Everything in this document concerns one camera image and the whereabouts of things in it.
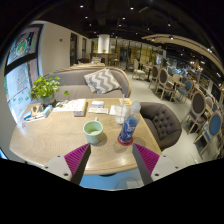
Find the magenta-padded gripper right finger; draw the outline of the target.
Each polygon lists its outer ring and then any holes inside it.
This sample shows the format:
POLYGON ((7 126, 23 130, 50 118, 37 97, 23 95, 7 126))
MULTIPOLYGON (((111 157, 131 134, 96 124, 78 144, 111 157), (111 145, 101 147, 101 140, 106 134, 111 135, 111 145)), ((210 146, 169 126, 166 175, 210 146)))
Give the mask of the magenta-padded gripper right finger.
POLYGON ((132 153, 145 185, 181 169, 181 167, 167 155, 158 155, 150 149, 136 143, 133 144, 132 153))

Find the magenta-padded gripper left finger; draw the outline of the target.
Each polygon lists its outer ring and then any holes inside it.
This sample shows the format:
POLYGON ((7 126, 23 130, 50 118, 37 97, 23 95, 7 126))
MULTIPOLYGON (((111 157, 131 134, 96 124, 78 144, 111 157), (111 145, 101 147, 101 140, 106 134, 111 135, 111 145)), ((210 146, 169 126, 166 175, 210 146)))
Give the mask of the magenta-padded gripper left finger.
POLYGON ((91 145, 85 144, 66 155, 56 155, 44 165, 43 170, 79 185, 90 154, 91 145))

